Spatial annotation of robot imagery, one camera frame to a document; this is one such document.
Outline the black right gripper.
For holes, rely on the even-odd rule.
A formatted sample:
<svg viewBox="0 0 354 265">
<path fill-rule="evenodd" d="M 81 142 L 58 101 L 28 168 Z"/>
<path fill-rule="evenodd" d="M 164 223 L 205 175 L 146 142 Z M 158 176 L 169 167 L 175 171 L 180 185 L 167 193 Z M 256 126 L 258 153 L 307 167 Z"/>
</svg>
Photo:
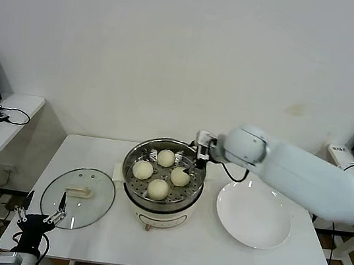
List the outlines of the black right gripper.
<svg viewBox="0 0 354 265">
<path fill-rule="evenodd" d="M 213 157 L 213 150 L 216 145 L 216 136 L 209 131 L 200 129 L 195 140 L 193 140 L 189 147 L 196 147 L 196 159 L 192 161 L 192 165 L 183 170 L 187 175 L 193 175 L 198 171 L 205 169 L 206 162 L 216 163 Z"/>
</svg>

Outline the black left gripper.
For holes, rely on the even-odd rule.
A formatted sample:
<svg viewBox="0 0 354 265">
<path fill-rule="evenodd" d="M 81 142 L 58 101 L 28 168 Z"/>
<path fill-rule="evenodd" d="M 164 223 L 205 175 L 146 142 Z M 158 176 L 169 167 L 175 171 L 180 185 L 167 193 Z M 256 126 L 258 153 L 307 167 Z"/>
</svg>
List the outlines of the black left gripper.
<svg viewBox="0 0 354 265">
<path fill-rule="evenodd" d="M 22 201 L 21 206 L 15 205 L 15 215 L 17 216 L 17 225 L 21 230 L 20 239 L 12 251 L 23 252 L 28 254 L 40 255 L 38 247 L 40 246 L 43 235 L 49 231 L 55 229 L 55 224 L 59 224 L 65 216 L 66 213 L 66 200 L 67 193 L 64 192 L 56 212 L 50 216 L 44 214 L 28 214 L 28 210 L 32 198 L 34 197 L 34 191 L 30 191 Z"/>
</svg>

